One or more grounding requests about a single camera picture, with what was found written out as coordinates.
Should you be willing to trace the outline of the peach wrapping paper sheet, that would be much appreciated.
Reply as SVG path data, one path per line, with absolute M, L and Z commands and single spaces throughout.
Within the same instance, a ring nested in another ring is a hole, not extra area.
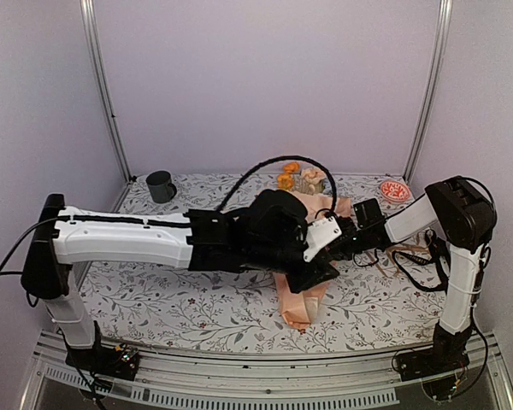
M 308 222 L 323 218 L 324 208 L 332 206 L 332 197 L 330 196 L 310 195 L 297 191 L 291 191 L 291 194 L 306 207 Z M 292 293 L 285 274 L 275 272 L 274 281 L 280 315 L 292 329 L 305 333 L 317 317 L 321 300 L 328 288 L 328 282 L 315 285 L 300 293 Z

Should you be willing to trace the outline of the black printed ribbon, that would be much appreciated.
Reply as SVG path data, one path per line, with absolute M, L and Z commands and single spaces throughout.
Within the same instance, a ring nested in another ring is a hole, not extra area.
M 443 267 L 443 262 L 446 263 L 447 267 L 451 265 L 451 257 L 449 251 L 446 246 L 446 241 L 440 237 L 438 237 L 437 233 L 433 229 L 428 229 L 425 232 L 425 239 L 427 244 L 427 249 L 430 254 L 429 259 L 424 259 L 415 255 L 407 255 L 405 256 L 409 261 L 414 262 L 419 267 L 426 267 L 430 265 L 435 266 L 435 271 L 437 273 L 437 277 L 439 279 L 439 284 L 434 287 L 427 287 L 423 284 L 420 284 L 403 266 L 401 266 L 396 259 L 393 259 L 401 272 L 407 277 L 407 279 L 421 292 L 425 293 L 434 293 L 444 291 L 447 292 L 449 277 Z

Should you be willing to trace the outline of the orange fake flower stem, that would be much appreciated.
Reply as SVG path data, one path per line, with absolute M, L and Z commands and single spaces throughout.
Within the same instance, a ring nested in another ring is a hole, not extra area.
M 277 181 L 280 190 L 296 191 L 308 195 L 320 194 L 324 191 L 326 174 L 319 167 L 302 168 L 298 162 L 283 166 L 283 173 Z

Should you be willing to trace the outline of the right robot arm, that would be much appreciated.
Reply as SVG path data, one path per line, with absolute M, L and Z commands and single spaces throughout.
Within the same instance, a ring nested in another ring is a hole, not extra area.
M 425 354 L 431 372 L 443 372 L 457 360 L 476 329 L 475 305 L 490 260 L 498 214 L 492 193 L 477 179 L 454 176 L 428 185 L 406 208 L 385 216 L 375 200 L 355 206 L 356 221 L 341 223 L 341 236 L 329 245 L 340 258 L 351 259 L 370 249 L 390 249 L 422 231 L 438 226 L 441 237 L 427 239 L 430 263 L 439 276 L 437 291 L 445 307 L 433 331 L 433 347 Z

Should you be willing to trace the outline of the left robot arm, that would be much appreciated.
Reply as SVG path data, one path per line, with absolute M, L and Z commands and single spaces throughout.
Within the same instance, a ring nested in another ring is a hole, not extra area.
M 337 276 L 326 249 L 340 234 L 332 208 L 308 222 L 305 206 L 283 190 L 265 190 L 232 211 L 219 205 L 152 216 L 94 213 L 52 194 L 38 222 L 22 234 L 30 245 L 21 286 L 44 303 L 68 348 L 91 370 L 101 371 L 110 354 L 70 278 L 73 264 L 127 261 L 233 273 L 269 269 L 283 272 L 297 293 Z

